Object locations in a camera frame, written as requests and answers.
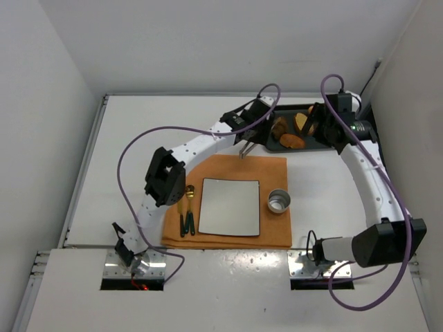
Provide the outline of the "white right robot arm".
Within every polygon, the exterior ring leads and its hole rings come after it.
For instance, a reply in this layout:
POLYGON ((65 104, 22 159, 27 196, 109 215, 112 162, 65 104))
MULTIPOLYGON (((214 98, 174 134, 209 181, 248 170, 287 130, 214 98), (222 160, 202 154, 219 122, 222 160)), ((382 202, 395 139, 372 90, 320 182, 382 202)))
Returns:
POLYGON ((288 134, 307 149, 313 145, 335 149, 347 165, 363 203, 367 228, 353 237, 317 239, 311 250, 316 264, 344 260, 367 268, 409 261, 426 234, 424 220, 411 217, 387 184, 377 134, 368 121, 355 116, 358 98, 340 92, 327 99, 336 107, 337 116, 317 102, 282 105, 244 138, 269 151, 284 152, 282 139, 288 134))

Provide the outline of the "stainless steel tongs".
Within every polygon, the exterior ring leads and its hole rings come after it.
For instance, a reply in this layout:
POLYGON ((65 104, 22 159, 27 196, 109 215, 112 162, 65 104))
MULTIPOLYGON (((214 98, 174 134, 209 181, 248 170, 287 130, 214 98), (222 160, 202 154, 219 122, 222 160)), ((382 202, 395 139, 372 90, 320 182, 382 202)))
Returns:
POLYGON ((256 143, 251 142, 250 140, 247 140, 247 141, 245 142, 245 144, 243 145, 243 147, 239 150, 239 158, 240 158, 241 160, 242 160, 242 159, 245 159, 246 156, 247 156, 252 150, 254 150, 256 146, 257 146, 256 143))

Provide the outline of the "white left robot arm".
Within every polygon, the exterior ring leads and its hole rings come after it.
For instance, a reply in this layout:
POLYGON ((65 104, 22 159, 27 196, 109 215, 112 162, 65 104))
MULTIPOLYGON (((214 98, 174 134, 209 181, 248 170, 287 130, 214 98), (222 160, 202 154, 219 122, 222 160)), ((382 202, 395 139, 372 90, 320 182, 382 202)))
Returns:
POLYGON ((132 265, 136 255, 154 247, 146 239, 142 229, 157 225, 168 208, 181 200, 185 194, 186 175, 217 152, 242 140, 254 140, 256 136, 264 133, 267 130, 266 121, 271 117, 276 104, 272 98, 258 97, 233 111, 226 112, 207 131, 177 126, 158 127, 138 135, 124 148, 118 160, 117 182, 134 218, 134 225, 128 231, 119 228, 116 223, 113 227, 118 233, 115 251, 126 267, 132 265), (193 131, 198 133, 198 136, 172 149, 159 147, 154 152, 145 175, 142 206, 136 212, 121 181, 123 158, 137 139, 166 129, 193 131))

